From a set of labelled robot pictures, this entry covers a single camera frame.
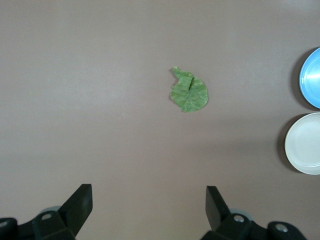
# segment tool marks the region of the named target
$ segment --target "blue plate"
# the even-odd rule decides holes
[[[304,98],[320,109],[320,48],[305,60],[301,68],[299,84]]]

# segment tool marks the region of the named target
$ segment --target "green leaf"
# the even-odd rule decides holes
[[[203,108],[208,102],[205,84],[191,72],[181,71],[175,66],[173,73],[179,79],[171,89],[171,98],[186,113]]]
[[[173,67],[172,70],[177,79],[180,79],[181,77],[194,77],[194,75],[191,72],[181,71],[181,69],[177,66]]]

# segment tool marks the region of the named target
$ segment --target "gray table surface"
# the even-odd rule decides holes
[[[198,240],[207,185],[266,227],[320,235],[320,175],[284,138],[319,111],[298,77],[320,45],[318,0],[0,2],[0,217],[20,224],[82,183],[77,239]],[[184,113],[171,68],[206,84]]]

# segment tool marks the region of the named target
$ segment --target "leaf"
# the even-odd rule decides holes
[[[179,79],[171,89],[171,98],[186,113],[203,108],[208,102],[208,90],[205,84],[191,72],[173,67],[173,73]]]

